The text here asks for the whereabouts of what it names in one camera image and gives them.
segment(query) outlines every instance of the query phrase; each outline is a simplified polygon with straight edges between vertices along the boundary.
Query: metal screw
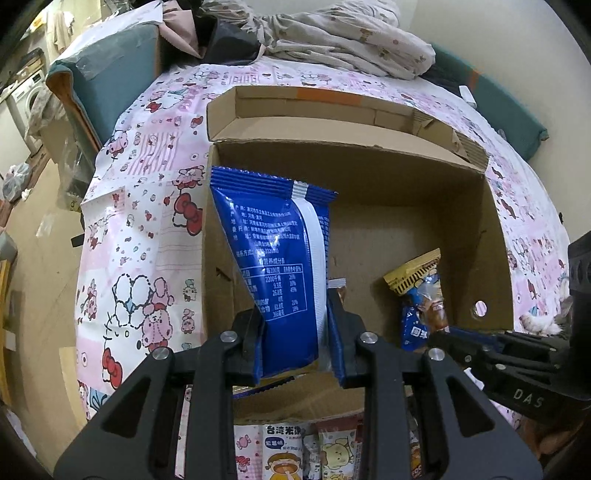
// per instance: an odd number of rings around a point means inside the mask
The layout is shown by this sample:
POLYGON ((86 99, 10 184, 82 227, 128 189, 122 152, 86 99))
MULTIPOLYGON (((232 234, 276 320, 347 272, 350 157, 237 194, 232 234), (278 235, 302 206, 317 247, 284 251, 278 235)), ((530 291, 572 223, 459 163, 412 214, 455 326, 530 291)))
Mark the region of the metal screw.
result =
POLYGON ((429 350, 429 358, 431 360, 435 360, 436 362, 440 362, 445 358, 445 352, 440 348, 431 348, 429 350))
POLYGON ((378 336, 373 332, 363 332, 359 335, 359 338, 363 343, 375 343, 378 341, 378 336))
POLYGON ((156 360, 164 360, 165 358, 168 358, 169 353, 170 353, 170 350, 168 350, 165 346, 159 346, 157 349, 155 349, 152 352, 152 356, 156 360))
POLYGON ((238 340, 238 334, 233 330, 226 330, 225 332, 220 333, 220 339, 224 343, 232 343, 238 340))

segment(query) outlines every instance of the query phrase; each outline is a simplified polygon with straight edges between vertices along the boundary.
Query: pink hello kitty tablecloth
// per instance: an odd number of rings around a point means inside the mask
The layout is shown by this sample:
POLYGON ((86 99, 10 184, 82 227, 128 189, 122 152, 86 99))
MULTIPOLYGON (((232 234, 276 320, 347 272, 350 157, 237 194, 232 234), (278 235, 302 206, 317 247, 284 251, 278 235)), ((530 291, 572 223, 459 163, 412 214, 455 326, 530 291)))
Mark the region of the pink hello kitty tablecloth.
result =
POLYGON ((236 85, 320 87, 405 103, 478 142, 489 154, 486 177, 505 234, 515 330, 522 330, 525 312, 558 312, 558 287, 568 272, 566 231, 532 169, 460 98, 423 79, 267 57, 240 67, 175 67, 121 115, 82 204, 86 236, 74 319, 87 418, 154 348, 179 351, 205 340, 206 105, 236 85))

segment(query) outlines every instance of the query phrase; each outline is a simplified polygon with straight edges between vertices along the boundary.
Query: hole in cardboard box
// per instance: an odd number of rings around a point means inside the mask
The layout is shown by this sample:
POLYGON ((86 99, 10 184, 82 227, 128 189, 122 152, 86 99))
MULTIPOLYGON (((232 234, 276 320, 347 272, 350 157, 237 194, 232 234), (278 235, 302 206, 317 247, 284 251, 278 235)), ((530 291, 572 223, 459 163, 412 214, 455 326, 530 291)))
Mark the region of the hole in cardboard box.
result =
POLYGON ((482 300, 478 300, 475 304, 474 304, 474 308, 472 309, 472 314, 474 315, 474 317, 478 320, 481 319, 482 317, 484 317, 484 315, 486 315, 486 303, 484 303, 482 300))

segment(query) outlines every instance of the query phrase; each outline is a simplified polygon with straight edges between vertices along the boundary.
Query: snack package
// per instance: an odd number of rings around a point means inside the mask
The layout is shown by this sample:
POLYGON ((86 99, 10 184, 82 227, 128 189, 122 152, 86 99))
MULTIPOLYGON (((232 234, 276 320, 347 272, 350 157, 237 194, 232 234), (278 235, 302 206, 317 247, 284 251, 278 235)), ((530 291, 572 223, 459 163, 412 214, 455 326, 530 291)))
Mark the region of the snack package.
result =
POLYGON ((262 478, 261 436, 260 425, 234 425, 238 480, 262 478))
POLYGON ((323 480, 358 480, 363 414, 316 423, 323 480))
POLYGON ((405 296, 402 307, 402 348, 416 350, 427 343, 429 332, 448 329, 437 264, 438 248, 406 262, 384 275, 390 290, 405 296))
POLYGON ((322 459, 320 458, 320 439, 317 434, 306 435, 304 444, 304 480, 322 478, 322 459))
POLYGON ((294 423, 262 426, 262 480, 302 480, 302 429, 294 423))
POLYGON ((419 478, 422 475, 421 468, 421 445, 414 431, 410 430, 410 468, 413 478, 419 478))
POLYGON ((266 322, 256 376, 309 365, 324 341, 328 204, 336 193, 225 167, 212 168, 210 188, 230 248, 266 322))

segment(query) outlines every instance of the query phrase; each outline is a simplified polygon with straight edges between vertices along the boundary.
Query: cardboard box flap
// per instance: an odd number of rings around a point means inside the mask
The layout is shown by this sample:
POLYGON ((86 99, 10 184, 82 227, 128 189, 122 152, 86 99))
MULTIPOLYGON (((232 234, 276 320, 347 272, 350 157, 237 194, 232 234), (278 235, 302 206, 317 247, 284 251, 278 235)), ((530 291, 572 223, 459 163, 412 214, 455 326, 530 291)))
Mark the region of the cardboard box flap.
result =
POLYGON ((338 120, 290 116, 238 118, 222 129, 217 139, 342 144, 383 149, 428 158, 475 173, 480 172, 480 169, 457 155, 422 138, 404 132, 338 120))
POLYGON ((488 164, 486 152, 452 127, 408 105, 327 89, 284 86, 238 86, 207 106, 207 135, 228 138, 233 121, 246 118, 300 117, 372 125, 424 138, 463 158, 479 171, 488 164))

